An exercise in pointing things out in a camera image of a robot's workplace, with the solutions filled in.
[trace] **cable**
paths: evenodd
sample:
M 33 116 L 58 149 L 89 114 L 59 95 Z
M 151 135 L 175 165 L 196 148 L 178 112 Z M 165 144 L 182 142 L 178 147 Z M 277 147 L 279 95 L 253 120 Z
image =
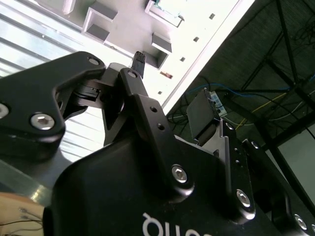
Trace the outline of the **cable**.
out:
M 293 109 L 292 113 L 295 112 L 295 111 L 299 108 L 299 106 L 302 105 L 302 103 L 303 103 L 303 101 L 300 102 L 300 103 Z M 282 117 L 275 118 L 275 119 L 270 119 L 270 120 L 271 120 L 271 121 L 276 121 L 276 120 L 280 120 L 280 119 L 286 118 L 286 117 L 288 117 L 288 116 L 290 116 L 290 115 L 291 115 L 291 114 L 287 114 L 287 115 L 284 115 L 284 116 L 282 116 Z
M 196 91 L 196 90 L 199 90 L 199 89 L 201 89 L 201 88 L 204 88 L 204 87 L 205 87 L 205 86 L 207 86 L 207 85 L 208 85 L 208 84 L 198 86 L 198 87 L 196 87 L 196 88 L 194 88 L 194 89 L 192 89 L 192 90 L 188 91 L 187 93 L 188 93 L 188 94 L 189 94 L 189 93 L 192 93 L 192 92 L 194 92 L 194 91 Z M 248 95 L 248 94 L 241 94 L 241 93 L 235 92 L 234 90 L 230 89 L 229 87 L 227 87 L 227 86 L 225 86 L 225 85 L 223 85 L 223 84 L 210 83 L 210 85 L 223 87 L 223 88 L 225 88 L 225 89 L 229 90 L 230 92 L 232 92 L 232 93 L 234 93 L 234 94 L 236 94 L 236 95 L 238 95 L 238 96 L 241 96 L 241 97 L 253 97 L 252 95 Z
M 286 95 L 286 92 L 280 94 L 279 96 L 275 97 L 274 99 L 270 100 L 269 102 L 266 102 L 265 104 L 261 105 L 260 107 L 257 107 L 255 110 L 252 111 L 252 113 L 254 113 L 254 112 L 260 110 L 261 108 L 267 106 L 267 105 L 268 105 L 269 103 L 271 103 L 272 101 L 277 100 L 278 98 L 280 98 L 280 97 L 282 97 L 282 96 L 284 96 L 284 95 Z M 237 129 L 242 125 L 242 123 L 243 123 L 245 120 L 246 120 L 246 119 L 244 118 L 244 119 L 241 121 L 241 123 L 236 127 L 235 130 L 237 130 Z
M 38 231 L 38 230 L 41 230 L 42 228 L 43 227 L 41 227 L 39 229 L 19 229 L 19 230 L 15 230 L 15 231 L 10 232 L 6 236 L 12 236 L 14 233 L 19 232 L 19 231 Z
M 228 122 L 230 122 L 230 123 L 232 123 L 232 124 L 234 124 L 234 125 L 241 125 L 241 126 L 252 126 L 252 125 L 254 125 L 254 123 L 251 123 L 251 124 L 239 124 L 239 123 L 235 123 L 235 122 L 231 121 L 230 119 L 228 119 L 227 117 L 222 117 L 222 119 L 225 119 L 225 120 L 227 120 Z
M 20 223 L 20 222 L 41 222 L 41 220 L 19 220 L 19 221 L 6 223 L 6 224 L 0 224 L 0 226 L 11 225 L 11 224 Z
M 33 217 L 35 217 L 35 218 L 38 218 L 38 219 L 42 220 L 42 218 L 41 218 L 40 216 L 38 216 L 38 215 L 36 215 L 36 214 L 34 214 L 34 213 L 29 212 L 27 209 L 25 209 L 25 208 L 23 208 L 23 207 L 20 207 L 20 208 L 19 208 L 19 211 L 22 212 L 22 213 L 24 213 L 24 214 L 28 214 L 28 215 L 31 215 L 31 216 L 33 216 Z
M 263 97 L 263 98 L 269 100 L 270 102 L 273 102 L 273 103 L 277 104 L 278 106 L 280 106 L 281 108 L 283 108 L 283 109 L 285 109 L 287 112 L 289 112 L 294 118 L 296 118 L 297 121 L 299 120 L 299 118 L 298 118 L 295 114 L 293 114 L 293 113 L 292 113 L 291 111 L 289 111 L 286 107 L 284 107 L 283 105 L 281 105 L 279 102 L 275 102 L 274 99 L 270 99 L 270 98 L 268 98 L 268 97 L 266 97 L 266 96 L 264 96 L 264 95 L 257 94 L 257 93 L 251 93 L 251 94 L 252 94 L 252 95 L 256 95 L 256 96 Z M 310 134 L 310 135 L 312 136 L 312 138 L 315 140 L 314 134 L 308 129 L 308 127 L 306 127 L 305 125 L 301 125 L 301 126 L 305 127 L 305 129 L 309 132 L 309 134 Z
M 184 125 L 184 127 L 181 129 L 181 131 L 179 132 L 178 136 L 181 136 L 181 134 L 183 133 L 186 125 L 189 123 L 189 121 L 186 122 L 186 124 Z

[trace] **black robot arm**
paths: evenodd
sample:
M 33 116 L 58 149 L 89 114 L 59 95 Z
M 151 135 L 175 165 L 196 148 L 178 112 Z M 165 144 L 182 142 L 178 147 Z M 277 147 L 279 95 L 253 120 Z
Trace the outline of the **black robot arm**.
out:
M 206 89 L 188 108 L 200 146 L 175 137 L 144 65 L 139 52 L 107 69 L 77 52 L 0 80 L 0 157 L 52 188 L 45 236 L 315 235 L 314 216 Z M 104 148 L 71 164 L 58 151 L 64 121 L 88 106 L 102 109 Z

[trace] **metal bar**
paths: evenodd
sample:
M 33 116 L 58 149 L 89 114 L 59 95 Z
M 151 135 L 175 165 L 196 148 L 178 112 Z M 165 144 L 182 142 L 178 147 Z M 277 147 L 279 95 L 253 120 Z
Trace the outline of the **metal bar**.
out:
M 3 63 L 3 64 L 6 64 L 8 66 L 11 66 L 11 67 L 13 67 L 13 68 L 15 68 L 17 70 L 26 70 L 26 68 L 24 68 L 24 67 L 22 67 L 20 65 L 14 64 L 14 63 L 12 63 L 12 62 L 10 62 L 8 60 L 5 60 L 3 58 L 0 58 L 0 62 Z
M 315 112 L 311 112 L 308 115 L 304 116 L 303 118 L 296 121 L 293 125 L 291 125 L 288 129 L 284 132 L 279 134 L 272 140 L 272 143 L 276 146 L 280 146 L 281 144 L 285 143 L 286 141 L 293 138 L 298 133 L 305 130 L 305 126 L 310 126 L 315 123 Z
M 283 38 L 284 34 L 282 31 L 280 31 L 280 33 L 278 34 L 276 40 L 274 41 L 274 43 L 271 45 L 270 49 L 268 50 L 268 52 L 266 53 L 264 59 L 259 63 L 259 65 L 255 68 L 255 70 L 253 71 L 253 73 L 249 76 L 249 78 L 246 80 L 246 82 L 244 83 L 244 85 L 242 86 L 241 90 L 245 90 L 250 83 L 254 80 L 254 78 L 256 77 L 256 75 L 260 72 L 260 70 L 263 68 L 263 66 L 265 65 L 266 59 L 273 54 L 273 52 L 275 51 L 275 49 L 277 48 L 277 46 L 280 44 L 282 38 Z
M 5 45 L 7 45 L 7 46 L 9 46 L 11 48 L 14 48 L 14 49 L 16 49 L 16 50 L 18 50 L 18 51 L 20 51 L 22 53 L 25 53 L 25 54 L 33 57 L 33 58 L 37 58 L 37 59 L 42 60 L 44 62 L 49 62 L 50 61 L 48 58 L 43 57 L 43 56 L 41 56 L 41 55 L 39 55 L 39 54 L 37 54 L 35 52 L 32 52 L 31 50 L 28 50 L 26 48 L 23 48 L 20 45 L 12 43 L 12 42 L 10 42 L 10 41 L 2 38 L 2 37 L 0 37 L 0 43 L 3 43 L 3 44 L 5 44 Z
M 273 155 L 274 159 L 276 160 L 277 164 L 279 165 L 280 169 L 282 170 L 283 175 L 285 176 L 288 183 L 291 185 L 292 189 L 295 193 L 299 196 L 301 201 L 305 204 L 305 206 L 309 209 L 309 211 L 315 215 L 315 206 L 305 192 L 303 186 L 301 185 L 300 181 L 295 176 L 293 170 L 290 168 L 289 164 L 287 163 L 286 159 L 278 149 L 278 147 L 273 142 L 270 134 L 268 133 L 265 125 L 261 122 L 255 123 L 257 130 L 259 131 L 260 135 L 262 136 L 263 140 L 265 141 L 266 145 L 268 146 L 271 154 Z
M 283 14 L 282 7 L 281 7 L 281 2 L 280 2 L 280 0 L 276 0 L 276 3 L 277 3 L 277 9 L 278 9 L 278 13 L 279 13 L 279 18 L 280 18 L 282 30 L 283 30 L 286 50 L 287 50 L 287 54 L 288 54 L 289 60 L 290 60 L 290 65 L 291 65 L 291 70 L 292 70 L 294 82 L 297 84 L 299 82 L 299 78 L 298 78 L 297 72 L 296 72 L 296 66 L 294 63 L 294 57 L 293 57 L 293 53 L 292 53 L 289 35 L 288 35 L 287 28 L 285 25 L 285 19 L 284 19 L 284 14 Z
M 223 100 L 224 106 L 230 108 L 237 114 L 241 115 L 245 119 L 251 121 L 251 122 L 256 122 L 259 120 L 257 116 L 255 116 L 253 113 L 250 111 L 246 110 L 244 107 L 238 105 L 237 103 L 231 101 L 229 98 L 224 98 Z
M 284 93 L 289 92 L 288 89 L 247 89 L 247 90 L 241 90 L 241 89 L 232 89 L 235 92 L 241 92 L 241 93 Z M 216 92 L 229 92 L 227 89 L 215 89 Z
M 57 47 L 59 47 L 59 48 L 62 48 L 62 49 L 66 50 L 66 51 L 68 51 L 68 52 L 70 52 L 70 53 L 75 53 L 75 52 L 76 52 L 73 48 L 70 48 L 70 47 L 68 47 L 67 45 L 62 44 L 62 43 L 60 43 L 60 42 L 54 40 L 53 38 L 50 38 L 50 37 L 48 37 L 48 36 L 45 36 L 45 37 L 43 38 L 41 33 L 37 32 L 37 31 L 35 31 L 35 30 L 33 30 L 33 29 L 27 27 L 27 26 L 22 25 L 22 24 L 20 24 L 20 23 L 17 22 L 17 21 L 14 21 L 14 20 L 12 20 L 12 19 L 6 17 L 6 16 L 3 15 L 3 14 L 0 14 L 0 19 L 1 19 L 2 21 L 5 21 L 5 22 L 7 22 L 7 23 L 9 23 L 9 24 L 11 24 L 11 25 L 13 25 L 13 26 L 15 26 L 15 27 L 17 27 L 17 28 L 19 28 L 19 29 L 25 31 L 25 32 L 27 32 L 27 33 L 30 33 L 30 34 L 32 34 L 32 35 L 38 37 L 38 38 L 41 38 L 42 40 L 45 40 L 45 41 L 47 41 L 47 42 L 49 42 L 49 43 L 51 43 L 51 44 L 53 44 L 53 45 L 55 45 L 55 46 L 57 46 Z
M 290 86 L 290 87 L 294 87 L 294 82 L 283 72 L 281 71 L 272 61 L 268 61 L 267 62 L 268 65 Z M 312 110 L 315 111 L 315 102 L 306 94 L 304 93 L 304 91 L 299 88 L 296 87 L 295 88 L 295 92 L 297 95 L 299 95 L 299 97 L 305 101 L 305 103 L 310 106 L 312 108 Z

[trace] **screw head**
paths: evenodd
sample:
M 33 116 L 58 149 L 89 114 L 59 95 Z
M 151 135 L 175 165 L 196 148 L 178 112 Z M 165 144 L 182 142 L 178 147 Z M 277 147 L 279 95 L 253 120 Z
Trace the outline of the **screw head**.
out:
M 173 166 L 172 174 L 179 183 L 187 182 L 187 174 L 180 166 Z
M 234 128 L 233 128 L 233 126 L 230 124 L 230 123 L 225 123 L 226 124 L 226 126 L 230 129 L 230 130 L 233 130 Z
M 31 118 L 31 125 L 36 129 L 49 130 L 54 127 L 55 121 L 47 114 L 35 114 Z
M 92 63 L 93 65 L 99 65 L 99 62 L 94 58 L 89 58 L 89 62 Z
M 303 229 L 303 230 L 307 230 L 307 226 L 305 224 L 305 222 L 303 221 L 303 219 L 298 215 L 298 214 L 294 214 L 294 218 L 295 221 L 297 222 L 297 224 Z
M 251 141 L 251 144 L 253 145 L 254 148 L 259 149 L 259 146 L 254 141 Z
M 4 104 L 0 103 L 0 119 L 9 114 L 9 109 Z
M 130 75 L 130 76 L 133 77 L 133 78 L 137 78 L 137 74 L 134 73 L 134 72 L 131 71 L 131 70 L 128 71 L 128 75 Z
M 247 197 L 247 195 L 241 189 L 237 189 L 236 196 L 237 196 L 238 200 L 240 200 L 240 202 L 243 204 L 243 206 L 245 206 L 245 207 L 251 206 L 250 199 Z

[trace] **blue cable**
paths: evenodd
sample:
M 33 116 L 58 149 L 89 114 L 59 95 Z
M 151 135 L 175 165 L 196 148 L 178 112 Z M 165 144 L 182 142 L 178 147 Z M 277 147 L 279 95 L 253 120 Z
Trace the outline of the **blue cable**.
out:
M 227 86 L 225 86 L 225 85 L 223 85 L 223 84 L 210 83 L 210 85 L 223 87 L 223 88 L 225 88 L 225 89 L 231 91 L 232 93 L 234 93 L 234 94 L 236 94 L 236 95 L 238 95 L 238 96 L 241 96 L 241 97 L 254 97 L 254 95 L 238 93 L 238 92 L 236 92 L 236 91 L 230 89 L 229 87 L 227 87 Z M 196 88 L 194 88 L 194 89 L 188 91 L 187 93 L 189 94 L 189 93 L 191 93 L 191 92 L 194 92 L 194 91 L 196 91 L 196 90 L 199 90 L 199 89 L 201 89 L 201 88 L 204 88 L 205 86 L 208 86 L 208 84 L 204 84 L 204 85 L 201 85 L 201 86 L 199 86 L 199 87 L 196 87 Z M 290 89 L 290 87 L 280 88 L 279 90 L 288 90 L 288 89 Z
M 315 78 L 315 73 L 314 75 L 310 78 L 310 81 L 312 81 Z
M 225 88 L 225 89 L 231 91 L 232 93 L 234 93 L 234 94 L 236 94 L 236 95 L 238 95 L 238 96 L 242 96 L 242 97 L 253 97 L 253 95 L 247 95 L 247 94 L 241 94 L 241 93 L 235 92 L 235 91 L 233 91 L 232 89 L 230 89 L 229 87 L 227 87 L 227 86 L 225 86 L 225 85 L 223 85 L 223 84 L 211 83 L 210 85 L 216 85 L 216 86 L 223 87 L 223 88 Z M 201 89 L 201 88 L 204 88 L 205 86 L 208 86 L 208 84 L 205 84 L 205 85 L 201 85 L 201 86 L 199 86 L 199 87 L 196 87 L 196 88 L 194 88 L 194 89 L 188 91 L 187 93 L 194 92 L 194 91 L 196 91 L 196 90 L 199 90 L 199 89 Z

